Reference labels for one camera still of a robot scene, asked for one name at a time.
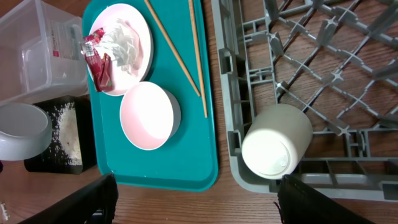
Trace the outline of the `pink white bowl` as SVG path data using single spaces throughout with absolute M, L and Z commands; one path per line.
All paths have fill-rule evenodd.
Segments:
M 182 113 L 171 92 L 152 82 L 140 82 L 123 96 L 119 117 L 127 139 L 139 149 L 152 151 L 177 132 Z

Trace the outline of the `wooden chopstick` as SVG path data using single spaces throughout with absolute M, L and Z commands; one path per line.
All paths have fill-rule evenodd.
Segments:
M 155 23 L 157 24 L 158 28 L 160 29 L 162 35 L 164 36 L 166 42 L 168 43 L 168 45 L 169 45 L 169 47 L 170 47 L 170 49 L 171 49 L 173 55 L 175 56 L 175 58 L 176 58 L 178 64 L 180 65 L 181 69 L 183 70 L 183 72 L 184 72 L 186 78 L 187 78 L 188 81 L 190 82 L 190 84 L 191 84 L 193 90 L 195 91 L 195 93 L 197 94 L 197 96 L 201 96 L 201 94 L 200 94 L 200 92 L 199 92 L 199 90 L 198 90 L 198 88 L 197 88 L 195 82 L 193 81 L 193 79 L 192 79 L 192 77 L 191 77 L 191 75 L 190 75 L 190 73 L 189 73 L 189 71 L 188 71 L 186 65 L 184 64 L 184 62 L 183 62 L 183 60 L 182 60 L 180 54 L 178 53 L 177 49 L 175 48 L 175 46 L 174 46 L 174 44 L 173 44 L 171 38 L 169 37 L 167 31 L 165 30 L 163 24 L 162 24 L 161 21 L 160 21 L 158 15 L 156 14 L 154 8 L 152 7 L 152 4 L 150 3 L 149 0 L 144 0 L 144 2 L 145 2 L 145 4 L 146 4 L 148 10 L 150 11 L 152 17 L 154 18 Z
M 195 57 L 197 63 L 197 72 L 198 72 L 198 80 L 200 84 L 200 94 L 201 100 L 203 104 L 204 116 L 205 118 L 208 117 L 207 112 L 207 104 L 206 104 L 206 95 L 205 95 L 205 86 L 203 81 L 203 70 L 201 65 L 201 55 L 200 55 L 200 48 L 198 44 L 198 34 L 197 34 L 197 24 L 195 20 L 195 11 L 194 11 L 194 4 L 193 0 L 188 0 L 189 10 L 190 10 L 190 20 L 192 25 L 192 34 L 193 34 L 193 43 L 195 47 Z

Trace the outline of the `white cup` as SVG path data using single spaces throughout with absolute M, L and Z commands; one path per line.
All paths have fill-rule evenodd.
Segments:
M 271 105 L 256 116 L 246 133 L 243 161 L 259 177 L 281 179 L 295 170 L 312 137 L 312 124 L 302 110 Z

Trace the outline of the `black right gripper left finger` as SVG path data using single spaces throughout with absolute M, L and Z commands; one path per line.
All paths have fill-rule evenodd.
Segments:
M 106 174 L 22 223 L 112 223 L 117 201 L 116 179 Z

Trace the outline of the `grey bowl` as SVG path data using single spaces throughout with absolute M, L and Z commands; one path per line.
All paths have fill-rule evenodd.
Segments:
M 1 159 L 19 161 L 35 157 L 52 140 L 52 120 L 35 105 L 9 103 L 1 106 Z

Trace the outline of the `red snack wrapper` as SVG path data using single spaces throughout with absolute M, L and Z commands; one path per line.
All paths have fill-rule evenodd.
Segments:
M 101 55 L 97 51 L 104 34 L 104 29 L 99 28 L 84 37 L 84 41 L 80 43 L 81 52 L 91 72 L 97 92 L 109 92 L 114 89 L 111 79 L 111 57 L 107 53 Z

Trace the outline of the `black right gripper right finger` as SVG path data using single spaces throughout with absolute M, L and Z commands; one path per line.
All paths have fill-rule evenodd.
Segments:
M 292 175 L 283 176 L 277 196 L 283 224 L 371 223 Z

